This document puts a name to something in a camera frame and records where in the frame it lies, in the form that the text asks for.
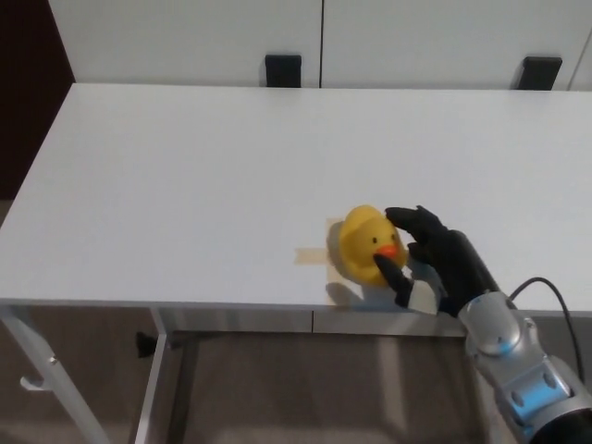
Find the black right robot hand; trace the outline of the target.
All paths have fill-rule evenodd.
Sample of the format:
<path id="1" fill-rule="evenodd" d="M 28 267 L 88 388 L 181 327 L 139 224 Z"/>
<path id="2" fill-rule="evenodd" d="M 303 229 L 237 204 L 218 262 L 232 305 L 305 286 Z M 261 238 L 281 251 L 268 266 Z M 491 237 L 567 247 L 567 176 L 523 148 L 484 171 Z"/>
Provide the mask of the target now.
<path id="1" fill-rule="evenodd" d="M 466 235 L 447 228 L 423 206 L 389 207 L 385 216 L 413 237 L 408 244 L 411 258 L 436 271 L 446 291 L 438 303 L 440 312 L 456 318 L 471 300 L 500 289 Z"/>

